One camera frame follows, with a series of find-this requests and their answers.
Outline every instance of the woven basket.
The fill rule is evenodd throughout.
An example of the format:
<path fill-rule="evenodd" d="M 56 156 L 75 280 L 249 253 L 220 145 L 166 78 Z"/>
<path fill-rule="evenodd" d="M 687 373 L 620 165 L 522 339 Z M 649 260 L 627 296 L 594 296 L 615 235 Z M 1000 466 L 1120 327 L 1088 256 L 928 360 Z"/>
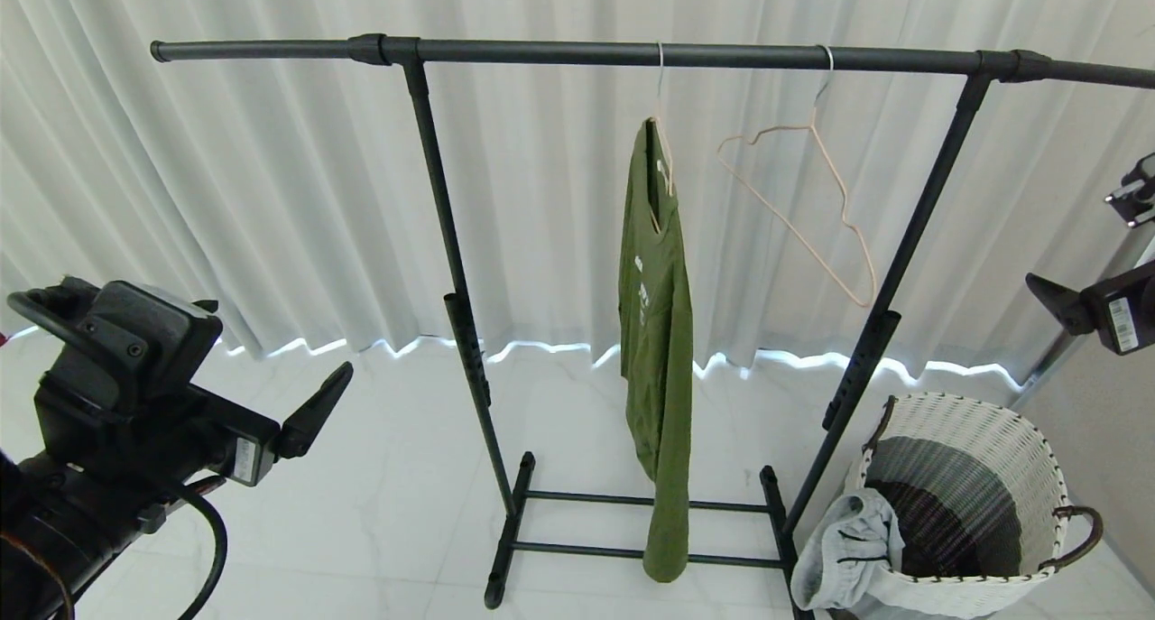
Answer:
<path fill-rule="evenodd" d="M 1063 471 L 1034 424 L 957 395 L 892 397 L 845 485 L 882 493 L 907 541 L 903 572 L 882 563 L 848 610 L 859 619 L 989 615 L 1103 535 L 1098 513 L 1070 506 Z M 1089 516 L 1091 533 L 1064 555 L 1072 515 Z"/>

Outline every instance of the white label sticker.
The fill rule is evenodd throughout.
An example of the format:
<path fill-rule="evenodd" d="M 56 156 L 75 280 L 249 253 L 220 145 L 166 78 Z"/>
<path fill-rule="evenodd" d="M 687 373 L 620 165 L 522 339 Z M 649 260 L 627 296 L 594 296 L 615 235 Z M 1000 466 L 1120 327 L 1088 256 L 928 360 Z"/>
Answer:
<path fill-rule="evenodd" d="M 256 445 L 251 440 L 237 438 L 237 456 L 232 463 L 232 477 L 245 483 L 252 483 L 256 468 Z"/>
<path fill-rule="evenodd" d="M 1119 342 L 1120 352 L 1130 352 L 1139 345 L 1135 333 L 1135 321 L 1131 319 L 1131 306 L 1126 298 L 1111 300 L 1111 324 L 1115 327 L 1115 339 Z"/>

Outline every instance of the floor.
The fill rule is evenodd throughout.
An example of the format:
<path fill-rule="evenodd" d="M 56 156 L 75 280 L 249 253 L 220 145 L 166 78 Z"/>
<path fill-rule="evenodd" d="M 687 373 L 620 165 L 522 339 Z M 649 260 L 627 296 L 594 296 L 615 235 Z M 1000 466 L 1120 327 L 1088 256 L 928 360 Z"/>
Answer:
<path fill-rule="evenodd" d="M 58 350 L 44 333 L 0 349 L 0 440 L 15 460 L 43 448 L 31 397 Z M 357 373 L 310 454 L 281 461 L 255 490 L 230 483 L 211 494 L 230 552 L 202 618 L 790 618 L 777 573 L 692 565 L 673 584 L 660 585 L 632 560 L 544 554 L 519 554 L 505 604 L 486 611 L 482 597 L 502 511 L 456 352 L 441 341 L 422 341 L 401 357 L 380 345 L 319 356 L 298 348 L 264 361 L 218 345 L 195 382 L 283 419 L 343 360 Z M 617 357 L 593 363 L 586 350 L 529 345 L 491 357 L 506 468 L 512 479 L 529 449 L 537 457 L 536 487 L 644 495 L 648 481 L 623 420 Z M 692 496 L 762 502 L 758 471 L 772 464 L 789 503 L 821 440 L 820 420 L 840 375 L 840 366 L 820 358 L 772 354 L 753 369 L 711 361 L 694 380 Z M 1014 395 L 993 373 L 933 372 L 921 382 L 894 369 L 879 374 L 819 501 L 833 495 L 886 395 L 908 390 L 994 403 Z M 807 514 L 800 536 L 819 514 Z M 696 552 L 774 555 L 766 518 L 695 511 L 691 521 Z M 541 501 L 530 503 L 521 536 L 640 547 L 647 524 L 646 508 Z M 210 548 L 203 520 L 180 510 L 98 580 L 79 604 L 80 618 L 177 617 L 200 587 Z M 1105 545 L 999 615 L 1091 617 L 1155 618 L 1155 603 Z"/>

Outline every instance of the curtain fold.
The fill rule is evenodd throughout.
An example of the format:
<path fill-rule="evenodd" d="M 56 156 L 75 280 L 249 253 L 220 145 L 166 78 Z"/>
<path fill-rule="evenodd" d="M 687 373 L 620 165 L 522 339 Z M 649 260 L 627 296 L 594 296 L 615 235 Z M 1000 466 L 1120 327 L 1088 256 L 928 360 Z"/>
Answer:
<path fill-rule="evenodd" d="M 398 349 L 450 337 L 450 290 L 404 77 L 335 60 L 157 64 L 152 39 L 598 39 L 1031 48 L 1155 66 L 1150 0 L 2 0 L 0 290 L 62 274 L 222 300 L 228 342 Z M 480 335 L 617 343 L 634 130 L 655 68 L 427 66 Z M 805 122 L 826 73 L 666 69 L 696 360 L 849 353 L 855 307 L 720 166 L 730 134 Z M 879 282 L 962 77 L 834 73 L 818 126 Z M 1058 328 L 1028 270 L 1081 287 L 1126 230 L 1102 196 L 1155 140 L 1155 97 L 1037 82 L 990 90 L 899 291 L 891 356 L 1026 378 Z M 840 277 L 869 290 L 806 134 L 726 147 Z M 5 333 L 22 323 L 0 314 Z"/>

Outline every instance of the green shirt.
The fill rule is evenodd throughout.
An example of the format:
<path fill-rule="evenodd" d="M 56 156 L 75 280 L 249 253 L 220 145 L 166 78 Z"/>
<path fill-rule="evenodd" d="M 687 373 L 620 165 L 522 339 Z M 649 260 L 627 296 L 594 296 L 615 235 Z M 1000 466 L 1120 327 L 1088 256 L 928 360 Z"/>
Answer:
<path fill-rule="evenodd" d="M 668 192 L 668 175 L 656 126 L 647 119 L 629 160 L 618 312 L 621 376 L 629 382 L 626 421 L 638 460 L 654 481 L 642 565 L 658 582 L 681 575 L 690 552 L 694 335 L 678 200 Z"/>

